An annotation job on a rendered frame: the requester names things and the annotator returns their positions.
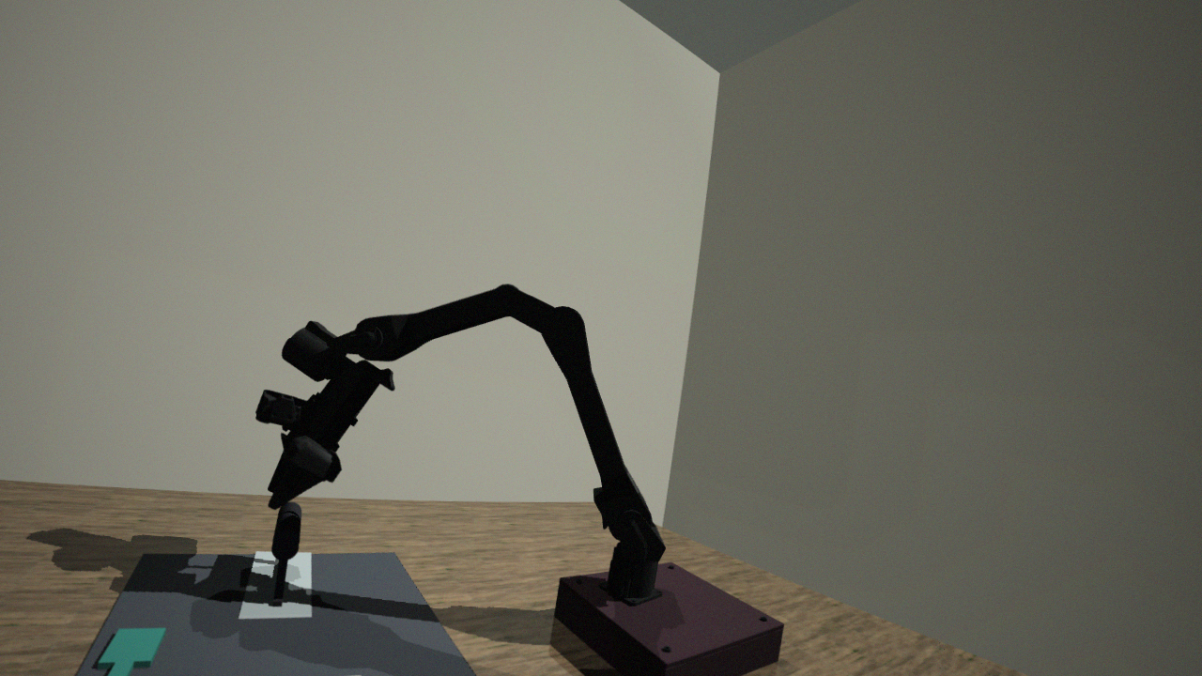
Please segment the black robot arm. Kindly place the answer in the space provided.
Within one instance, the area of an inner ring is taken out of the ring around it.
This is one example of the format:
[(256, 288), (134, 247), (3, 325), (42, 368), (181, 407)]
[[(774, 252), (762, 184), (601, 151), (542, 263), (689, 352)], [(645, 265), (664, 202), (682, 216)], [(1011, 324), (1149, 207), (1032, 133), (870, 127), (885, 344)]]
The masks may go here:
[[(553, 307), (505, 284), (418, 314), (395, 314), (364, 319), (352, 332), (334, 336), (323, 325), (309, 321), (282, 346), (282, 360), (311, 376), (331, 379), (327, 391), (355, 409), (363, 409), (377, 385), (394, 391), (393, 370), (379, 370), (365, 361), (392, 362), (405, 358), (426, 342), (506, 316), (537, 330), (565, 374), (571, 395), (593, 451), (602, 487), (593, 490), (593, 500), (602, 516), (603, 530), (619, 540), (609, 564), (609, 579), (599, 583), (620, 601), (636, 605), (656, 599), (657, 561), (665, 545), (657, 535), (644, 497), (621, 458), (615, 435), (599, 393), (579, 312)], [(361, 362), (347, 358), (358, 354)], [(303, 437), (319, 413), (316, 395), (308, 401), (264, 390), (258, 398), (256, 420), (294, 427)]]

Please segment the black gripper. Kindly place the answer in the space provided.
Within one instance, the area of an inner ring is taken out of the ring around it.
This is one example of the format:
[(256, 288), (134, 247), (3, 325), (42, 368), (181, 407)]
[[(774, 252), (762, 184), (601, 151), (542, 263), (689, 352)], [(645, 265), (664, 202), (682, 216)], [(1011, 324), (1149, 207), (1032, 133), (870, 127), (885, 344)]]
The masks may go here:
[(333, 484), (339, 472), (343, 472), (343, 461), (337, 453), (340, 447), (338, 441), (343, 439), (350, 423), (355, 426), (358, 422), (361, 410), (350, 407), (326, 389), (319, 391), (315, 401), (319, 413), (303, 437), (292, 434), (294, 427), (282, 426), (288, 434), (282, 433), (282, 459), (268, 484), (268, 491), (273, 492), (268, 502), (270, 509), (282, 508), (319, 481)]

